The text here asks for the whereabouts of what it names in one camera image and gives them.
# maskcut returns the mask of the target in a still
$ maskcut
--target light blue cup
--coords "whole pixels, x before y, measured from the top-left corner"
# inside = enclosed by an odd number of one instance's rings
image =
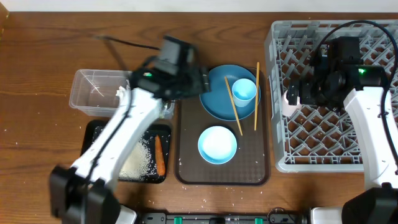
[[[256,94],[256,84],[247,78],[236,81],[232,86],[232,97],[238,107],[247,106]]]
[[[237,142],[234,134],[222,126],[206,129],[199,137],[199,153],[211,164],[224,164],[236,153]]]

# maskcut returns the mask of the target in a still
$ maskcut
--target white basket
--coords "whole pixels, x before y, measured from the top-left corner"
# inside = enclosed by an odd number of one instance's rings
[[[349,21],[275,21],[264,42],[271,88],[272,141],[276,168],[281,172],[363,172],[351,119],[344,111],[304,106],[290,118],[282,115],[282,94],[290,77],[312,75],[310,53],[333,28]],[[398,21],[375,21],[398,39]],[[360,37],[365,64],[382,65],[388,74],[394,63],[392,44],[383,31],[353,24],[331,35]],[[391,85],[392,107],[398,121],[398,79]]]

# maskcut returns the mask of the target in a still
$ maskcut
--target blue plate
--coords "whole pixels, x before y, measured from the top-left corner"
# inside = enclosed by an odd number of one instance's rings
[[[237,142],[234,134],[222,126],[206,129],[199,137],[199,153],[211,164],[224,164],[236,153]]]
[[[215,118],[224,121],[234,121],[235,114],[231,105],[228,90],[226,89],[225,79],[227,77],[229,87],[232,88],[234,83],[241,78],[248,78],[254,83],[256,78],[247,69],[237,65],[221,65],[213,68],[209,72],[209,81],[211,92],[200,95],[200,102],[204,109],[213,115]],[[255,100],[252,100],[245,107],[237,107],[236,112],[238,113],[239,119],[248,117],[254,111]]]

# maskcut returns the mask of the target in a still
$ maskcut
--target brown tray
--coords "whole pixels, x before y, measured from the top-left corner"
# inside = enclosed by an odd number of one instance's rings
[[[255,68],[248,68],[255,75]],[[265,76],[260,73],[260,86],[265,86]],[[199,97],[181,101],[175,158],[175,176],[184,184],[207,185],[262,185],[270,176],[267,143],[266,90],[261,91],[258,107],[257,131],[254,131],[254,113],[240,120],[243,136],[236,121],[222,121],[207,113]],[[224,126],[236,136],[238,149],[235,156],[221,165],[205,161],[198,151],[200,134],[211,126]]]

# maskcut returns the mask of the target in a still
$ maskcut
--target green clip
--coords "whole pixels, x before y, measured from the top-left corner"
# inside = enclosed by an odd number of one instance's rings
[[[254,224],[262,224],[262,218],[255,218]]]
[[[175,217],[174,224],[182,224],[182,217]]]

